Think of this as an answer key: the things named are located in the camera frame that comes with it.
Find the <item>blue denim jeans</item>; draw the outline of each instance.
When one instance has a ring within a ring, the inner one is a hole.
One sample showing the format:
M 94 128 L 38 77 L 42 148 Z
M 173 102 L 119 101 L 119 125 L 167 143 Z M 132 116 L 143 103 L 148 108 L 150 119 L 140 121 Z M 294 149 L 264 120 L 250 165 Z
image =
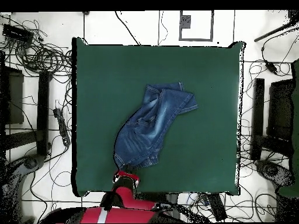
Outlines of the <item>blue denim jeans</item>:
M 198 108 L 195 96 L 184 92 L 183 83 L 147 85 L 142 106 L 121 128 L 114 146 L 119 169 L 158 163 L 164 136 L 178 114 Z

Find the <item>green table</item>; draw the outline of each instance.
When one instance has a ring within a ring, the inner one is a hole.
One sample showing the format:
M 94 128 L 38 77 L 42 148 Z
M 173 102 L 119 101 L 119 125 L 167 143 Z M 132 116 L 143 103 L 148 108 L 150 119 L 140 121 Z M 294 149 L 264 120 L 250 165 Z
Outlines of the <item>green table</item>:
M 175 119 L 159 163 L 138 171 L 138 190 L 237 194 L 239 61 L 244 47 L 242 42 L 229 48 L 87 45 L 74 38 L 74 192 L 111 190 L 117 170 L 114 142 L 141 106 L 146 84 L 183 82 L 199 108 Z

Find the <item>black cable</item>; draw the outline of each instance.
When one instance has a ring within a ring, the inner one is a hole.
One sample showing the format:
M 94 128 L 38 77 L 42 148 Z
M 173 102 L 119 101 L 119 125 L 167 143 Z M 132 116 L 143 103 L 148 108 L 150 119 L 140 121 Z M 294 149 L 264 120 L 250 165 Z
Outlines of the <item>black cable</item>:
M 295 40 L 293 41 L 293 43 L 292 43 L 290 49 L 288 50 L 286 56 L 283 58 L 282 62 L 280 63 L 280 65 L 279 65 L 279 71 L 277 71 L 277 68 L 276 68 L 276 66 L 274 65 L 273 62 L 269 62 L 268 60 L 265 59 L 265 57 L 264 57 L 265 44 L 266 44 L 268 41 L 270 41 L 271 39 L 274 39 L 274 38 L 276 38 L 276 37 L 278 37 L 278 36 L 281 36 L 281 35 L 285 35 L 285 34 L 291 32 L 291 31 L 298 30 L 298 29 L 299 29 L 299 27 L 295 27 L 295 28 L 292 28 L 292 29 L 290 29 L 290 30 L 284 31 L 283 33 L 280 33 L 280 34 L 278 34 L 278 35 L 276 35 L 276 36 L 273 36 L 273 37 L 269 38 L 269 39 L 266 40 L 266 41 L 264 42 L 264 44 L 263 44 L 263 47 L 262 47 L 261 51 L 262 51 L 262 57 L 263 57 L 263 60 L 264 60 L 264 62 L 266 63 L 266 67 L 269 69 L 270 72 L 274 73 L 274 74 L 277 75 L 277 76 L 285 76 L 285 75 L 289 75 L 288 73 L 290 72 L 290 65 L 288 64 L 288 72 L 287 72 L 287 73 L 284 73 L 284 72 L 281 70 L 281 65 L 282 65 L 282 63 L 284 62 L 284 60 L 286 59 L 286 57 L 288 56 L 288 54 L 290 53 L 291 48 L 293 47 L 294 43 L 296 42 L 296 40 L 297 40 L 298 37 L 299 37 L 299 34 L 298 34 L 298 36 L 295 38 Z
M 130 31 L 129 28 L 127 27 L 127 25 L 124 24 L 124 22 L 119 18 L 119 16 L 118 16 L 118 14 L 117 14 L 116 11 L 115 11 L 115 15 L 116 15 L 116 17 L 118 18 L 118 20 L 119 20 L 119 21 L 126 27 L 126 29 L 128 30 L 129 34 L 130 34 L 130 35 L 132 36 L 132 38 L 135 40 L 136 44 L 137 44 L 138 46 L 140 46 L 141 44 L 140 44 L 139 42 L 137 42 L 137 40 L 135 39 L 135 37 L 132 35 L 131 31 Z
M 261 196 L 263 196 L 263 195 L 267 195 L 268 197 L 272 197 L 275 201 L 277 200 L 273 195 L 271 195 L 271 194 L 269 194 L 269 193 L 261 193 L 261 194 L 259 194 L 259 195 L 255 198 L 255 201 L 254 201 L 254 203 L 255 203 L 255 211 L 256 211 L 256 214 L 257 214 L 257 216 L 258 216 L 258 218 L 259 218 L 259 220 L 260 220 L 261 222 L 263 222 L 263 221 L 262 221 L 262 219 L 261 219 L 260 216 L 259 216 L 260 212 L 258 211 L 257 200 L 258 200 L 259 197 L 261 197 Z M 274 213 L 271 213 L 270 211 L 266 211 L 266 210 L 263 209 L 263 208 L 261 208 L 261 209 L 263 210 L 263 215 L 265 214 L 265 212 L 267 212 L 267 213 L 270 214 L 271 216 L 275 216 Z M 272 209 L 272 210 L 273 210 L 273 207 L 271 207 L 270 205 L 267 205 L 267 209 Z
M 162 26 L 164 27 L 164 29 L 166 30 L 167 34 L 165 36 L 165 38 L 163 40 L 161 40 L 159 43 L 158 43 L 158 46 L 160 46 L 160 44 L 162 43 L 162 41 L 166 40 L 167 36 L 168 36 L 168 29 L 164 26 L 163 22 L 162 22 L 162 19 L 163 19 L 163 15 L 164 15 L 164 10 L 162 12 L 162 17 L 161 17 L 161 24 Z
M 48 204 L 47 204 L 43 199 L 41 199 L 40 197 L 38 197 L 37 195 L 35 195 L 34 192 L 32 191 L 32 184 L 33 184 L 33 182 L 34 182 L 34 179 L 35 179 L 35 172 L 33 172 L 33 180 L 32 180 L 32 182 L 31 182 L 31 185 L 30 185 L 30 189 L 29 189 L 29 190 L 31 191 L 31 193 L 32 193 L 33 196 L 35 196 L 38 200 L 44 202 L 45 205 L 46 205 L 46 208 L 44 209 L 44 212 L 40 215 L 39 219 L 37 220 L 37 224 L 39 224 L 41 217 L 44 215 L 44 213 L 46 212 L 46 210 L 47 210 L 47 208 L 48 208 Z

